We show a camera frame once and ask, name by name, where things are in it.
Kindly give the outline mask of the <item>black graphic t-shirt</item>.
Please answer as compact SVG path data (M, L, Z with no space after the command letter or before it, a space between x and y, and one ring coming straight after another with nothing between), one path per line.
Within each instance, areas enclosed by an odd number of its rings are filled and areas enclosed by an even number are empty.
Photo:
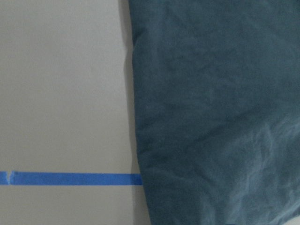
M135 133L153 225L300 214L300 3L131 0Z

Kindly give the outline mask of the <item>brown paper table cover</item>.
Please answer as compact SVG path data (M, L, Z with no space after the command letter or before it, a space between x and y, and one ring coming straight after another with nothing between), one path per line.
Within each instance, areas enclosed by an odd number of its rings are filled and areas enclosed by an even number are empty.
M0 3L0 169L139 173L126 0Z

